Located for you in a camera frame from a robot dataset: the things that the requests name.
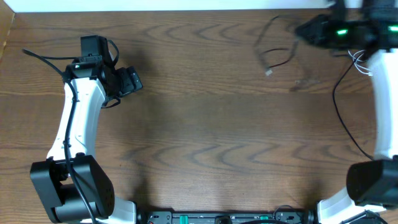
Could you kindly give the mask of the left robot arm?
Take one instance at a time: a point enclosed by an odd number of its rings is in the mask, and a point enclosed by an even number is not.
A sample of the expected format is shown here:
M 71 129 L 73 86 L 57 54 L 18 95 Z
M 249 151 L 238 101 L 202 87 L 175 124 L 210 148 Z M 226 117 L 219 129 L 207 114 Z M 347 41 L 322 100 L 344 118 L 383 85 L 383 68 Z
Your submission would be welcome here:
M 100 111 L 142 89 L 134 67 L 116 68 L 113 43 L 83 36 L 81 56 L 72 57 L 62 77 L 65 104 L 46 160 L 35 162 L 30 179 L 52 223 L 138 223 L 136 204 L 123 200 L 95 157 Z

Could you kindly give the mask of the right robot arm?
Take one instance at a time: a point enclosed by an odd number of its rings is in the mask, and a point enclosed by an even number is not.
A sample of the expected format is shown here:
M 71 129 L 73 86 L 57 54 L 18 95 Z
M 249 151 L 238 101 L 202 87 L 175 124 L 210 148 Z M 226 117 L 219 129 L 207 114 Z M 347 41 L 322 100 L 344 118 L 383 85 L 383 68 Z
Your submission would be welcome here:
M 298 26 L 308 44 L 333 50 L 362 50 L 371 73 L 376 112 L 376 145 L 367 162 L 351 165 L 346 185 L 317 203 L 303 223 L 383 223 L 379 213 L 397 208 L 397 5 L 363 1 L 358 21 L 346 20 L 342 0 L 330 14 Z

